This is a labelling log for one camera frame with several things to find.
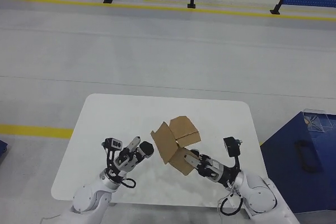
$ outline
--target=yellow floor line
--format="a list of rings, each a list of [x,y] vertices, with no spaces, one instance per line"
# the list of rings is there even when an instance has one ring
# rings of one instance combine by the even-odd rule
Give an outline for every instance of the yellow floor line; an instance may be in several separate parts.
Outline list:
[[[73,129],[68,128],[0,124],[0,134],[70,139],[72,133]]]
[[[100,7],[112,7],[112,8],[134,8],[142,10],[166,10],[166,11],[181,11],[181,12],[198,12],[198,13],[212,13],[223,15],[236,15],[236,16],[249,16],[249,17],[267,17],[267,18],[288,18],[294,20],[317,20],[317,21],[330,21],[336,22],[336,18],[331,17],[317,17],[317,16],[296,16],[296,15],[272,15],[270,12],[257,13],[257,12],[237,12],[226,10],[212,10],[204,8],[180,8],[169,6],[146,6],[146,5],[134,5],[134,4],[104,4],[95,2],[75,2],[75,1],[60,1],[60,0],[24,0],[25,2],[40,2],[40,3],[55,3],[55,4],[72,4],[79,6],[100,6]]]
[[[186,5],[186,2],[181,1],[165,1],[165,0],[143,0],[143,2],[147,3],[161,3],[161,4],[183,4]],[[233,5],[233,4],[219,4],[219,3],[195,3],[197,6],[211,6],[211,7],[225,7],[225,8],[239,8],[239,9],[252,9],[252,10],[272,10],[273,7],[262,7],[262,6],[243,6],[243,5]],[[303,13],[322,13],[322,14],[330,14],[336,15],[336,12],[326,11],[326,10],[292,10],[289,8],[282,8],[279,10],[280,12],[303,12]]]

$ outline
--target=gray floor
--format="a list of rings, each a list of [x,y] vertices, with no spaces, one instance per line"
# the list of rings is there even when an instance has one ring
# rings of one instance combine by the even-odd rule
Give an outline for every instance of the gray floor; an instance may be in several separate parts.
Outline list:
[[[91,93],[244,101],[262,142],[305,108],[336,114],[336,22],[0,2],[0,123],[73,128]],[[68,141],[0,137],[0,224],[60,213]],[[133,222],[220,218],[120,204],[103,223]]]

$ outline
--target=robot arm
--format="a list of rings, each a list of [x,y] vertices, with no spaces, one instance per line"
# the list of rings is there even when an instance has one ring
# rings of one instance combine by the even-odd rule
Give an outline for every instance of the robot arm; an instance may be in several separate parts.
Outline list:
[[[121,141],[107,138],[102,143],[107,150],[107,168],[92,184],[84,185],[76,191],[72,206],[61,214],[57,224],[100,224],[112,193],[116,192],[121,184],[128,188],[136,186],[133,179],[126,179],[127,173],[145,158],[153,155],[153,145],[148,142],[139,145],[140,142],[141,139],[135,137],[122,149]],[[114,155],[116,151],[120,151],[117,157]],[[133,185],[125,183],[126,180],[131,180]]]
[[[263,180],[256,174],[240,170],[238,156],[242,142],[233,137],[223,140],[229,156],[235,158],[234,167],[227,167],[207,155],[199,154],[197,150],[191,151],[198,156],[198,160],[193,156],[185,155],[186,162],[190,163],[199,175],[222,184],[232,192],[232,195],[237,194],[241,198],[239,208],[235,212],[228,214],[223,211],[223,204],[227,198],[223,201],[220,211],[231,216],[244,205],[250,219],[256,224],[299,224],[270,179]]]

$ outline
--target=box flap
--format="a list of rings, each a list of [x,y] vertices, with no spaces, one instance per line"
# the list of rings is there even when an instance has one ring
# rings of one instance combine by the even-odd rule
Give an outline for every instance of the box flap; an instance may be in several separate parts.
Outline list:
[[[169,164],[179,170],[184,176],[187,176],[194,169],[194,167],[192,167],[191,164],[187,163],[184,160],[184,155],[191,155],[194,158],[198,159],[198,157],[190,150],[186,148],[178,148],[177,152],[169,161]]]
[[[170,120],[169,128],[171,129],[175,139],[198,132],[194,124],[187,116],[179,116]]]
[[[164,164],[167,164],[178,150],[178,145],[175,141],[174,135],[169,129],[167,123],[163,122],[156,132],[151,132],[151,136],[157,146]]]
[[[179,147],[186,147],[186,146],[189,146],[191,144],[194,144],[200,141],[201,140],[200,140],[199,132],[196,132],[188,136],[184,136],[183,138],[177,139]]]

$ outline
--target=camera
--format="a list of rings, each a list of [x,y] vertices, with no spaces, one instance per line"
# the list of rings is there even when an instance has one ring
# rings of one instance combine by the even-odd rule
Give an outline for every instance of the camera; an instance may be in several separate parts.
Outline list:
[[[240,156],[240,145],[242,141],[235,139],[234,137],[223,138],[223,141],[229,157]]]
[[[120,151],[122,150],[122,141],[115,138],[106,138],[102,146],[108,151]]]

